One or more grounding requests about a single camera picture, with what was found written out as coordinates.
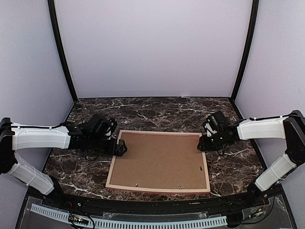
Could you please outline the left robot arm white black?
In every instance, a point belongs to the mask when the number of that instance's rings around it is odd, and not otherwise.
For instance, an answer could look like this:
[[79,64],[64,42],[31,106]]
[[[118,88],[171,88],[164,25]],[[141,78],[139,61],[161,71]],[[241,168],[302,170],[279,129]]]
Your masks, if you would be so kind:
[[0,122],[0,172],[9,174],[30,186],[57,208],[67,204],[58,181],[26,162],[18,150],[28,148],[59,148],[68,150],[92,150],[111,156],[123,156],[127,152],[124,140],[117,140],[112,133],[117,127],[114,118],[95,114],[88,122],[75,124],[64,122],[56,126],[32,126],[13,123],[5,117]]

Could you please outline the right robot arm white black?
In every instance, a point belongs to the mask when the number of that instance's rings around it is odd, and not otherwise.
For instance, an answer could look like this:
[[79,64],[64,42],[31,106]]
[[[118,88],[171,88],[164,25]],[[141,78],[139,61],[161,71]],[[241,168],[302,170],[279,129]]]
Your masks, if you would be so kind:
[[253,207],[278,181],[285,179],[305,162],[305,118],[298,110],[289,114],[249,118],[231,123],[221,111],[207,117],[203,123],[205,134],[198,143],[201,152],[218,152],[223,155],[226,146],[250,139],[282,139],[286,150],[272,165],[259,175],[248,187],[243,203]]

